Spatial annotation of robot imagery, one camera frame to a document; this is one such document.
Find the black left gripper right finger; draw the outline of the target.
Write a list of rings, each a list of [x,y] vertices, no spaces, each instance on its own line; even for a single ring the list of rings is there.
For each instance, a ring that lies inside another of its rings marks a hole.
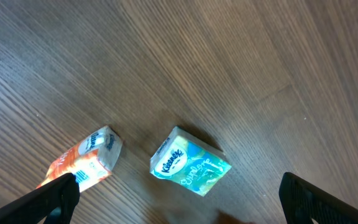
[[[287,223],[358,223],[358,209],[297,175],[284,173],[279,198]]]

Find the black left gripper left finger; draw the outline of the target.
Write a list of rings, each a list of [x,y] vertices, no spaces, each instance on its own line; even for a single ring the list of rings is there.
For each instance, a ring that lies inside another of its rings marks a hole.
[[[76,177],[67,173],[0,208],[0,223],[69,224],[79,199]]]

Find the orange white small box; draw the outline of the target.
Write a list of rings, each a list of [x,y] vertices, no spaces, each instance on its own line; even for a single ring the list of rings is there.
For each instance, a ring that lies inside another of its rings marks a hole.
[[[122,139],[109,126],[100,128],[54,160],[39,187],[71,173],[79,191],[84,192],[112,174],[122,145]]]

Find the teal white small box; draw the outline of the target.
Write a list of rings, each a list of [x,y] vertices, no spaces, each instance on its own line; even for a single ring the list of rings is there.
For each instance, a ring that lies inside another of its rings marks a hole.
[[[150,159],[150,173],[204,197],[232,166],[218,149],[176,126]]]

